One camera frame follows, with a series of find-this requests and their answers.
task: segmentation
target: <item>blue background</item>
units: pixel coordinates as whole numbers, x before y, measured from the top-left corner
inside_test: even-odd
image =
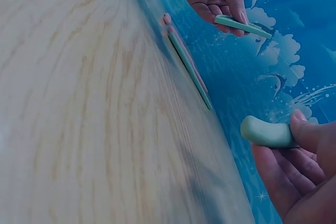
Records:
[[[273,34],[260,42],[221,33],[185,0],[161,2],[208,88],[256,223],[281,223],[239,127],[247,115],[288,122],[296,108],[311,122],[336,120],[336,0],[245,0],[249,21]]]

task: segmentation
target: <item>white cloud print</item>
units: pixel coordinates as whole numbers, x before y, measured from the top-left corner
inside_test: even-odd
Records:
[[[273,35],[266,40],[256,35],[246,36],[246,43],[255,51],[257,60],[268,69],[268,73],[276,73],[287,79],[286,86],[294,87],[305,75],[305,67],[295,64],[300,60],[298,51],[300,44],[293,39],[292,34],[282,35],[274,29],[276,20],[268,17],[262,8],[248,8],[247,15],[251,23],[261,25],[264,30]]]

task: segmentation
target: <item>green clay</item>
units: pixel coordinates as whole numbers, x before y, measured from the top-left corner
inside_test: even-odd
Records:
[[[240,133],[256,145],[270,148],[298,147],[286,123],[267,123],[248,115],[240,125]]]
[[[189,75],[191,76],[192,80],[194,81],[201,97],[203,98],[203,101],[205,102],[206,106],[209,110],[212,110],[212,105],[210,102],[209,97],[207,96],[205,90],[202,87],[202,84],[200,83],[199,79],[197,78],[197,75],[193,69],[193,66],[191,65],[188,56],[186,55],[185,51],[183,50],[178,38],[174,33],[168,32],[169,39],[171,40],[177,54],[180,56],[182,62],[184,63],[187,71],[189,72]]]
[[[225,26],[229,26],[229,27],[233,27],[233,28],[237,28],[243,31],[246,31],[248,33],[251,34],[256,34],[262,37],[265,37],[267,39],[270,39],[272,37],[272,34],[269,34],[267,32],[265,32],[264,30],[262,30],[259,26],[256,26],[254,24],[242,24],[238,21],[235,21],[232,17],[227,16],[227,15],[217,15],[215,17],[215,23],[217,24],[221,24],[221,25],[225,25]]]

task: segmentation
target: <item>fingernail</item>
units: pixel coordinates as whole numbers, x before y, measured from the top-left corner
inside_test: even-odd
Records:
[[[245,25],[247,25],[247,18],[245,16],[245,13],[240,13],[240,17],[242,18],[242,21],[244,22]]]
[[[293,116],[295,119],[299,120],[299,121],[307,121],[307,118],[305,117],[305,115],[298,109],[295,109],[293,111]]]

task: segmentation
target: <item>wooden table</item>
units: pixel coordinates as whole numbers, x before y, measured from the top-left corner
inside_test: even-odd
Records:
[[[135,0],[0,0],[0,222],[254,223]]]

